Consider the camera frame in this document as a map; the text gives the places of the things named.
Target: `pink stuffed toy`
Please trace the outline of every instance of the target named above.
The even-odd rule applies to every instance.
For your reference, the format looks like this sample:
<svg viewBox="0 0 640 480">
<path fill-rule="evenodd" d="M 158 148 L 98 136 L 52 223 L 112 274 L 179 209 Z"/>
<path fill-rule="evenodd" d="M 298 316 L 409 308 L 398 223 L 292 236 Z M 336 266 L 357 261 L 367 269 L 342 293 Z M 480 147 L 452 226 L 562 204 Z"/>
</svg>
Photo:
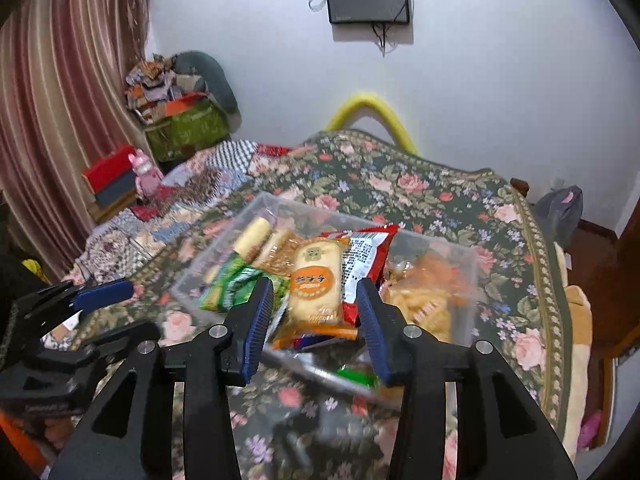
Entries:
<svg viewBox="0 0 640 480">
<path fill-rule="evenodd" d="M 136 173 L 136 192 L 142 199 L 149 199 L 156 194 L 164 175 L 153 161 L 142 150 L 136 150 L 136 155 L 129 155 L 129 161 Z"/>
</svg>

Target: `metal screw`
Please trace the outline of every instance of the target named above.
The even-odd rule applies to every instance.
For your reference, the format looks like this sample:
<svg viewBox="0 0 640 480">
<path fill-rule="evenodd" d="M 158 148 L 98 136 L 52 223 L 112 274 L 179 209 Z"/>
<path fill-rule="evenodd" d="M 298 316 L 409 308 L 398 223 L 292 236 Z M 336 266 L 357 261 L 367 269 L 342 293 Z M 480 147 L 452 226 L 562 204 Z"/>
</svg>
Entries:
<svg viewBox="0 0 640 480">
<path fill-rule="evenodd" d="M 494 351 L 494 346 L 488 341 L 480 340 L 476 342 L 476 350 L 481 354 L 490 354 Z"/>
<path fill-rule="evenodd" d="M 209 335 L 215 338 L 224 337 L 227 332 L 229 330 L 224 325 L 214 325 L 209 328 Z"/>
<path fill-rule="evenodd" d="M 138 345 L 138 352 L 141 354 L 149 354 L 156 347 L 156 343 L 153 341 L 143 341 Z"/>
<path fill-rule="evenodd" d="M 411 339 L 415 339 L 422 335 L 422 329 L 417 325 L 407 325 L 402 329 L 402 333 Z"/>
</svg>

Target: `pink striped curtain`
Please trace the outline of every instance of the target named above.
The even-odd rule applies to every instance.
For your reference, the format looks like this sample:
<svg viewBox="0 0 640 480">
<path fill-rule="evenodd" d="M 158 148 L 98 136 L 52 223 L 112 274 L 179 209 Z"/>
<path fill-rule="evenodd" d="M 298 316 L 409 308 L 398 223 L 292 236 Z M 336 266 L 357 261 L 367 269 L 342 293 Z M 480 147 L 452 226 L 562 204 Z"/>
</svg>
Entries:
<svg viewBox="0 0 640 480">
<path fill-rule="evenodd" d="M 94 227 L 81 170 L 144 144 L 124 107 L 148 0 L 22 0 L 0 30 L 0 186 L 58 277 Z"/>
</svg>

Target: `yellow foam tube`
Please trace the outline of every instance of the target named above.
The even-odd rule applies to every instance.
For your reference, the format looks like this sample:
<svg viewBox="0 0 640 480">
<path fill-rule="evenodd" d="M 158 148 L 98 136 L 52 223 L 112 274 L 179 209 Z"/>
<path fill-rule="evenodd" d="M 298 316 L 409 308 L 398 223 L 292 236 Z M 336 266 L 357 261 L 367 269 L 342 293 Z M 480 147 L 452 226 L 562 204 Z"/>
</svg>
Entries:
<svg viewBox="0 0 640 480">
<path fill-rule="evenodd" d="M 338 111 L 331 118 L 325 129 L 340 130 L 347 119 L 359 108 L 371 108 L 375 110 L 384 119 L 396 145 L 400 146 L 407 153 L 411 153 L 411 155 L 420 155 L 411 137 L 409 137 L 400 119 L 398 119 L 398 116 L 388 104 L 375 94 L 359 93 L 347 99 L 342 103 L 342 106 L 338 108 Z"/>
</svg>

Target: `red box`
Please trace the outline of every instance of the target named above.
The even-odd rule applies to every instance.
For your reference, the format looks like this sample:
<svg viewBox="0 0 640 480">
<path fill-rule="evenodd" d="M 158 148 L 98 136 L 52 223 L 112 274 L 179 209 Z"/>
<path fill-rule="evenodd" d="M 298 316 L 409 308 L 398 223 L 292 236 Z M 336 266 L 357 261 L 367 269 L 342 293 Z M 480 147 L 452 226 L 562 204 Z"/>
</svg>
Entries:
<svg viewBox="0 0 640 480">
<path fill-rule="evenodd" d="M 136 149 L 130 144 L 116 150 L 112 155 L 102 158 L 92 167 L 82 171 L 89 188 L 94 193 L 102 191 L 111 182 L 131 169 L 129 155 L 135 155 Z"/>
</svg>

